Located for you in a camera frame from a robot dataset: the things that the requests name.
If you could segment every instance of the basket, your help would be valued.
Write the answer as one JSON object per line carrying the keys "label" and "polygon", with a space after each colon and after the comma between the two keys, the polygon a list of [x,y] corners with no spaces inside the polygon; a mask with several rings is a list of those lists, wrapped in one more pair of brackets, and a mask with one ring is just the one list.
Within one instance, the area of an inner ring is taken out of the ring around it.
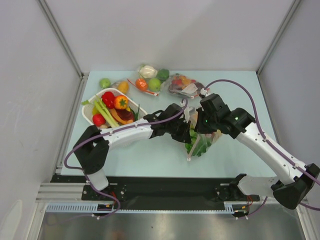
{"label": "basket", "polygon": [[[123,94],[122,92],[120,92],[118,89],[115,89],[115,88],[106,88],[106,89],[103,89],[102,91],[98,92],[96,95],[94,95],[93,97],[91,97],[88,101],[91,103],[91,104],[87,104],[87,105],[84,105],[82,107],[82,116],[85,118],[85,120],[88,121],[88,123],[90,123],[90,125],[93,125],[94,123],[92,122],[92,117],[93,117],[93,114],[92,114],[92,110],[94,108],[94,102],[95,102],[95,98],[96,96],[98,96],[99,98],[102,97],[102,95],[105,93],[105,92],[112,92],[114,94],[114,96],[119,96],[119,95],[124,95],[126,96],[125,94]],[[134,101],[132,101],[129,97],[128,98],[128,106],[136,113],[138,111],[138,104],[136,104]],[[143,110],[141,107],[140,107],[140,110],[139,110],[139,115],[138,115],[138,119],[141,119],[143,118],[145,115],[147,115],[147,112],[145,110]]]}

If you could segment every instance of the shiny floor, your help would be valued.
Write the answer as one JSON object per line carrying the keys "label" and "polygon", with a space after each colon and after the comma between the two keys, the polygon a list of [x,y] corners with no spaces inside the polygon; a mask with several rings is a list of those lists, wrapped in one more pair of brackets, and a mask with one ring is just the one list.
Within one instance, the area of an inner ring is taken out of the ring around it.
{"label": "shiny floor", "polygon": [[38,240],[304,240],[295,210],[267,204],[249,220],[224,214],[119,213],[96,220],[46,213]]}

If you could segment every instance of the robotic arm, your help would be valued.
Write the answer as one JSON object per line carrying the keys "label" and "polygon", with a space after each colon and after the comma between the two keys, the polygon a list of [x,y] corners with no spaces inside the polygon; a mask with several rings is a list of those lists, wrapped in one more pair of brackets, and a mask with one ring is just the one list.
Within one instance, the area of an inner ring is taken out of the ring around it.
{"label": "robotic arm", "polygon": [[[294,158],[268,136],[264,138],[258,129],[255,119],[244,109],[237,108],[230,111],[219,95],[210,94],[200,101],[201,107],[197,109],[198,120],[195,131],[200,134],[211,134],[220,130],[233,139],[238,140],[255,152],[276,174],[277,177],[251,177],[246,174],[238,175],[232,182],[245,195],[261,195],[274,197],[280,204],[288,209],[295,209],[300,201],[313,187],[314,182],[301,173],[297,166],[315,178],[320,169],[314,164],[306,165]],[[90,126],[76,143],[76,146],[93,136],[109,133],[103,138],[87,143],[74,153],[79,160],[84,173],[98,190],[103,190],[109,183],[102,168],[105,164],[109,150],[142,139],[151,139],[168,133],[172,139],[190,143],[190,122],[181,113],[169,121],[164,120],[181,112],[182,108],[173,103],[165,111],[159,110],[144,116],[134,123],[115,129],[98,130]],[[272,142],[277,149],[294,161],[290,165],[269,144]]]}

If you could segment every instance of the white table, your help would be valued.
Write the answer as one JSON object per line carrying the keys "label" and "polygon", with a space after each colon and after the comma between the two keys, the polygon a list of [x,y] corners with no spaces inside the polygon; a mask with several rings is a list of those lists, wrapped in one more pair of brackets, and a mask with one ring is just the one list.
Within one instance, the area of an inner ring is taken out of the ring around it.
{"label": "white table", "polygon": [[[207,85],[217,79],[230,79],[242,84],[252,94],[263,129],[272,138],[274,131],[268,115],[266,103],[254,71],[171,71],[181,73]],[[133,71],[92,71],[85,86],[82,101],[100,91],[99,80],[109,78],[117,81],[134,76]],[[246,93],[239,87],[219,82],[210,87],[211,93],[219,94],[231,110],[241,107],[253,115],[253,108]],[[161,92],[158,97],[139,92],[132,85],[128,96],[146,110],[153,113],[164,110],[181,98]],[[200,98],[190,99],[189,104],[200,106]],[[80,138],[89,123],[83,118],[81,108],[76,117],[67,151],[69,152]],[[73,154],[68,164],[80,167]],[[139,177],[187,177],[187,178],[233,178],[241,173],[255,177],[272,177],[274,172],[250,149],[232,139],[222,136],[207,153],[187,161],[187,152],[182,143],[171,139],[168,134],[151,140],[142,140],[108,153],[103,170],[107,176]],[[79,170],[62,168],[62,175],[82,175]]]}

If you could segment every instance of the wall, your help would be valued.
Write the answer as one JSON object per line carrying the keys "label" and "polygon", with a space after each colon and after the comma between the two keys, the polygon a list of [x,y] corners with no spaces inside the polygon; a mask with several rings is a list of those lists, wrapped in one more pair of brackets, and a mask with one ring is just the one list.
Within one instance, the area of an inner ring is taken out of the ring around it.
{"label": "wall", "polygon": [[82,71],[255,71],[293,0],[47,0]]}
{"label": "wall", "polygon": [[[303,1],[261,74],[280,143],[320,166],[320,1]],[[308,194],[320,207],[320,187]],[[320,227],[320,213],[314,213]]]}
{"label": "wall", "polygon": [[79,78],[35,0],[0,7],[0,223],[21,199],[20,240],[51,176]]}

